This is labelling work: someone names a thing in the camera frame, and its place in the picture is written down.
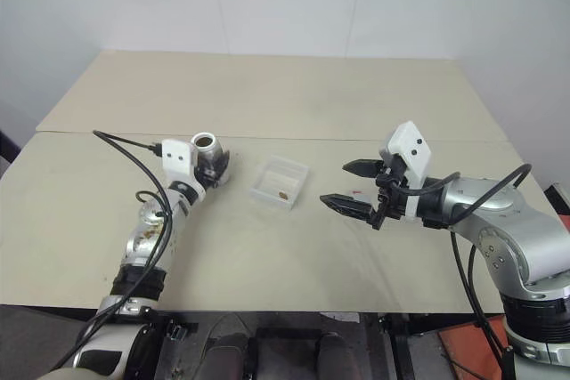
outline beige tabletop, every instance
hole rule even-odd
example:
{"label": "beige tabletop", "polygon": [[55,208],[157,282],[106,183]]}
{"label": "beige tabletop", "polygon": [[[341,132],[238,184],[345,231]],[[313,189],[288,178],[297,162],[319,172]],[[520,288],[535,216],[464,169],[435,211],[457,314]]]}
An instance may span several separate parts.
{"label": "beige tabletop", "polygon": [[38,131],[506,141],[453,61],[103,52]]}
{"label": "beige tabletop", "polygon": [[[96,307],[109,293],[126,239],[136,224],[139,203],[134,193],[151,189],[151,184],[135,166],[86,132],[96,127],[143,133],[130,135],[140,141],[163,138],[149,135],[152,133],[188,139],[196,131],[208,130],[221,134],[222,144],[232,152],[231,180],[209,193],[194,210],[180,239],[175,264],[161,296],[162,309],[470,310],[447,232],[424,229],[418,222],[389,219],[382,230],[375,231],[363,222],[332,212],[318,199],[321,194],[347,190],[364,190],[373,195],[376,189],[372,180],[348,174],[341,166],[355,158],[375,158],[390,128],[406,119],[419,124],[431,146],[433,176],[460,170],[465,176],[501,178],[521,163],[452,62],[369,63],[214,55],[204,59],[216,66],[237,61],[240,65],[236,69],[242,70],[244,77],[236,80],[242,85],[225,80],[228,70],[239,74],[232,68],[221,73],[215,85],[215,73],[203,64],[198,66],[200,56],[195,54],[104,53],[48,116],[39,127],[43,132],[34,136],[0,181],[0,303]],[[264,71],[257,84],[255,72],[242,64],[248,61]],[[275,68],[289,64],[286,71],[304,72],[299,71],[297,82],[285,75],[279,81],[269,63]],[[201,74],[188,71],[200,84],[189,77],[190,80],[184,79],[181,70],[189,64],[196,65],[196,69],[201,67]],[[322,80],[311,77],[306,68],[314,68],[317,75],[320,70]],[[363,69],[370,73],[360,83],[335,80],[333,76],[336,70],[345,79],[351,73],[363,77]],[[204,95],[204,75],[210,79],[212,99]],[[270,82],[264,80],[267,76],[282,85],[273,81],[274,91],[270,91]],[[314,104],[320,113],[317,121],[310,121],[311,115],[305,111],[310,100],[302,100],[298,93],[288,99],[280,98],[283,91],[297,85],[303,88],[306,98],[322,99],[326,88],[330,88],[330,79],[345,88],[361,88],[356,97],[360,100],[368,91],[372,101],[351,103],[340,95],[330,96],[324,107],[318,109]],[[139,80],[145,85],[136,83]],[[156,89],[159,81],[169,82],[164,85],[168,91],[154,97],[156,103],[147,102],[149,88]],[[393,90],[375,92],[374,82]],[[194,85],[199,86],[199,91],[193,90]],[[228,86],[235,88],[236,97],[250,93],[256,102],[224,103],[224,97],[230,93]],[[109,91],[103,91],[100,100],[92,100],[103,88]],[[411,113],[405,116],[396,108],[398,103]],[[112,113],[104,114],[107,110],[103,105]],[[196,106],[217,106],[216,114],[201,114]],[[449,117],[444,114],[446,106],[450,109]],[[266,118],[250,124],[255,115],[265,117],[272,109],[287,114],[278,115],[269,125]],[[396,121],[391,113],[398,115]],[[156,121],[151,121],[152,114]],[[350,126],[335,127],[341,118],[352,118]],[[267,135],[263,124],[269,127]],[[146,150],[136,153],[164,178],[158,158]],[[290,212],[265,206],[248,194],[257,169],[271,155],[311,168]],[[531,206],[554,216],[532,178],[526,180],[521,190]],[[467,243],[460,244],[466,253]],[[480,259],[475,282],[484,309],[501,311],[498,293]]]}

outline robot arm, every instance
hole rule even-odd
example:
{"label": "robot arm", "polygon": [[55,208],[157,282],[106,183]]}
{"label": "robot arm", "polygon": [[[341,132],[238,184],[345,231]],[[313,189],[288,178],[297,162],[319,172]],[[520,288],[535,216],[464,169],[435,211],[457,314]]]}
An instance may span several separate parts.
{"label": "robot arm", "polygon": [[519,357],[570,367],[570,236],[556,219],[529,207],[513,186],[501,189],[468,215],[461,214],[498,182],[426,176],[431,151],[412,122],[389,137],[382,160],[344,166],[376,180],[379,206],[332,194],[330,208],[379,229],[386,217],[419,217],[425,227],[448,229],[483,254],[501,293],[509,343]]}
{"label": "robot arm", "polygon": [[[106,142],[108,134],[103,135]],[[192,207],[206,196],[206,190],[228,179],[229,152],[211,133],[199,133],[190,142],[164,140],[153,150],[162,155],[169,182],[164,196],[138,192],[143,202],[138,224],[126,244],[110,294],[102,299],[93,322],[80,334],[85,343],[73,351],[73,373],[56,370],[57,378],[95,373],[109,379],[152,379],[165,335],[165,325],[156,313],[160,294]],[[97,330],[94,325],[101,322]]]}

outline clear plastic container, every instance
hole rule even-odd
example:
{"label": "clear plastic container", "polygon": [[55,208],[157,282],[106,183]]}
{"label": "clear plastic container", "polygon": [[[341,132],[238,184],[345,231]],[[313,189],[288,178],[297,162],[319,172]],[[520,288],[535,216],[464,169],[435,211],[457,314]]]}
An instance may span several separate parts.
{"label": "clear plastic container", "polygon": [[309,167],[271,156],[249,190],[253,198],[291,209],[309,173]]}

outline metal frame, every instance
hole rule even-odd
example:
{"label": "metal frame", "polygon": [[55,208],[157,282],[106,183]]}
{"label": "metal frame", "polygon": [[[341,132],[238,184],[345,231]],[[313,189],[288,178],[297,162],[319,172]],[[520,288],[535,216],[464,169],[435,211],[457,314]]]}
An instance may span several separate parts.
{"label": "metal frame", "polygon": [[[34,311],[83,321],[90,319],[96,313],[96,309],[44,306],[25,307]],[[177,319],[180,324],[184,324],[189,329],[189,332],[195,332],[197,329],[197,324],[184,322],[184,312],[161,312],[160,315],[161,317],[166,316],[171,319]],[[487,314],[488,317],[497,315],[499,313]],[[384,334],[388,334],[390,338],[398,380],[415,380],[408,345],[410,336],[476,321],[475,315],[468,313],[361,313],[361,319],[364,322],[370,355],[370,369],[374,380],[387,378],[387,368],[381,364],[381,361],[386,360],[387,357]],[[321,334],[322,331],[317,328],[259,327],[256,330],[255,338],[313,340],[318,339]]]}

